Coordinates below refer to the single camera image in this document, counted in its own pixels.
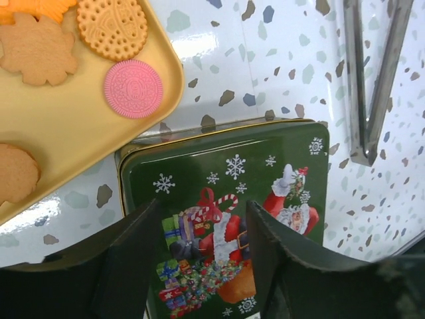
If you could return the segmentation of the gold tin lid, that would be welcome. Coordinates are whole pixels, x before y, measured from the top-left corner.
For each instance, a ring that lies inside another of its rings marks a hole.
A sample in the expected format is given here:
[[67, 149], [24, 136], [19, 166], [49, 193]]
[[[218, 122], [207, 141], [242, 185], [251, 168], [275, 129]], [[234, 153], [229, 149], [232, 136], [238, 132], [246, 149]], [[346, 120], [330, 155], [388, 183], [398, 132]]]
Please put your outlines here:
[[246, 203], [322, 243], [329, 132], [275, 123], [138, 151], [124, 162], [126, 213], [157, 200], [149, 318], [258, 318]]

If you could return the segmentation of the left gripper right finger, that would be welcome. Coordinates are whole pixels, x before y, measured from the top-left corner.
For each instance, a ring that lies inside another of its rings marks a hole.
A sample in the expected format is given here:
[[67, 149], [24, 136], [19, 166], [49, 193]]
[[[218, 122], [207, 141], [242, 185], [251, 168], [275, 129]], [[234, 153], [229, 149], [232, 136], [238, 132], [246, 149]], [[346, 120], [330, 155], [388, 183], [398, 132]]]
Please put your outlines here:
[[247, 201], [261, 318], [423, 318], [424, 255], [368, 263], [322, 247]]

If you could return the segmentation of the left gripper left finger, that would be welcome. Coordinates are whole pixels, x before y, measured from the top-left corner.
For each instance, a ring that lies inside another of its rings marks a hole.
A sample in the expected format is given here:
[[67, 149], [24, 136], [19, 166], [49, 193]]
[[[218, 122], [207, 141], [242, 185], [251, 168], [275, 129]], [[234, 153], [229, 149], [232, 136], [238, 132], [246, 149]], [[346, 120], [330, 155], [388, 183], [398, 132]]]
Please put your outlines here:
[[153, 200], [41, 263], [1, 269], [2, 318], [143, 318], [161, 235]]

